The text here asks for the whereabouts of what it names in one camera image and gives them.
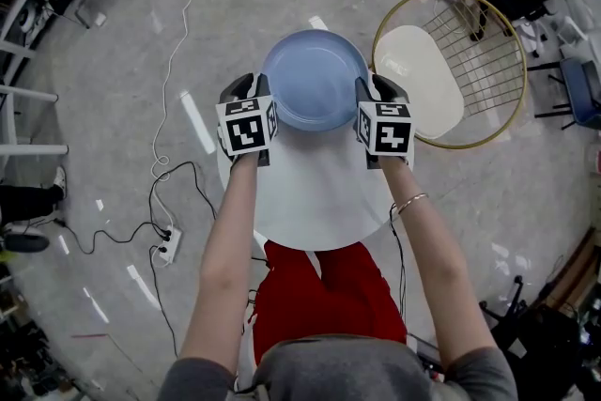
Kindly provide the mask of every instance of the round white table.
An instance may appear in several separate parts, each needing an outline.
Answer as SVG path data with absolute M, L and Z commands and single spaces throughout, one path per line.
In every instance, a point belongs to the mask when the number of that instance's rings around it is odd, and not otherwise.
M 352 122 L 305 132 L 283 122 L 270 145 L 270 166 L 259 167 L 255 236 L 303 251 L 329 251 L 361 241 L 388 221 L 393 203 L 384 174 L 368 170 Z M 413 143 L 408 154 L 413 168 Z M 231 162 L 217 149 L 222 184 Z

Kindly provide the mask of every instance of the concrete floor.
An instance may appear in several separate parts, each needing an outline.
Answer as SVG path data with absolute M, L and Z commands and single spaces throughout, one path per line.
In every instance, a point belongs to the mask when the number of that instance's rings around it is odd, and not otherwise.
M 172 166 L 199 162 L 206 192 L 218 205 L 223 188 L 215 157 L 199 146 L 179 108 L 178 92 L 193 94 L 214 131 L 214 105 L 222 88 L 242 73 L 257 72 L 277 40 L 309 28 L 308 19 L 318 15 L 369 58 L 380 20 L 398 1 L 194 0 L 190 35 L 177 53 L 167 89 L 169 117 L 159 152 L 170 157 Z M 183 34 L 181 9 L 186 2 L 98 0 L 108 16 L 105 25 L 85 30 L 59 19 L 21 76 L 20 86 L 60 97 L 43 111 L 33 103 L 21 104 L 22 129 L 41 142 L 64 140 L 69 155 L 63 160 L 12 159 L 9 176 L 21 185 L 49 183 L 56 163 L 64 163 L 69 177 L 65 215 L 86 249 L 97 229 L 126 239 L 148 218 L 151 142 L 162 119 L 162 82 L 167 59 Z M 533 106 L 547 109 L 546 98 L 558 90 L 541 75 L 531 77 L 531 87 L 524 109 L 500 141 L 459 152 L 416 143 L 415 175 L 457 234 L 478 298 L 493 306 L 506 302 L 516 274 L 524 276 L 525 295 L 531 300 L 558 256 L 569 253 L 589 225 L 582 156 L 594 133 L 578 127 L 560 131 L 557 119 L 534 121 Z M 185 231 L 175 265 L 158 272 L 164 308 L 179 344 L 211 226 L 210 212 L 192 182 L 192 173 L 181 171 L 160 187 L 163 201 Z M 148 248 L 156 236 L 144 228 L 128 245 L 99 237 L 94 255 L 83 255 L 69 232 L 44 228 L 55 240 L 51 247 L 42 254 L 21 255 L 11 266 L 36 321 L 72 374 L 98 399 L 152 399 L 174 360 L 171 338 L 161 313 L 127 267 L 133 264 L 153 291 Z M 69 255 L 58 235 L 68 244 Z M 404 235 L 402 242 L 408 329 L 432 340 L 432 322 Z M 400 261 L 389 228 L 382 226 L 365 244 L 398 298 Z M 265 269 L 261 263 L 254 269 L 257 287 Z M 127 357 L 108 338 L 71 337 L 101 332 L 110 333 Z

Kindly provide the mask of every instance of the gold wire chair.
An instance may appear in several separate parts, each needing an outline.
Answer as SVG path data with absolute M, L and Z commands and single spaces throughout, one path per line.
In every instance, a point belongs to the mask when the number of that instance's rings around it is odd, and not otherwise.
M 378 42 L 402 25 L 419 26 L 436 42 L 464 100 L 456 126 L 436 140 L 416 134 L 420 140 L 465 149 L 481 146 L 509 127 L 525 97 L 527 71 L 524 49 L 503 14 L 486 0 L 402 0 L 376 33 L 375 72 Z

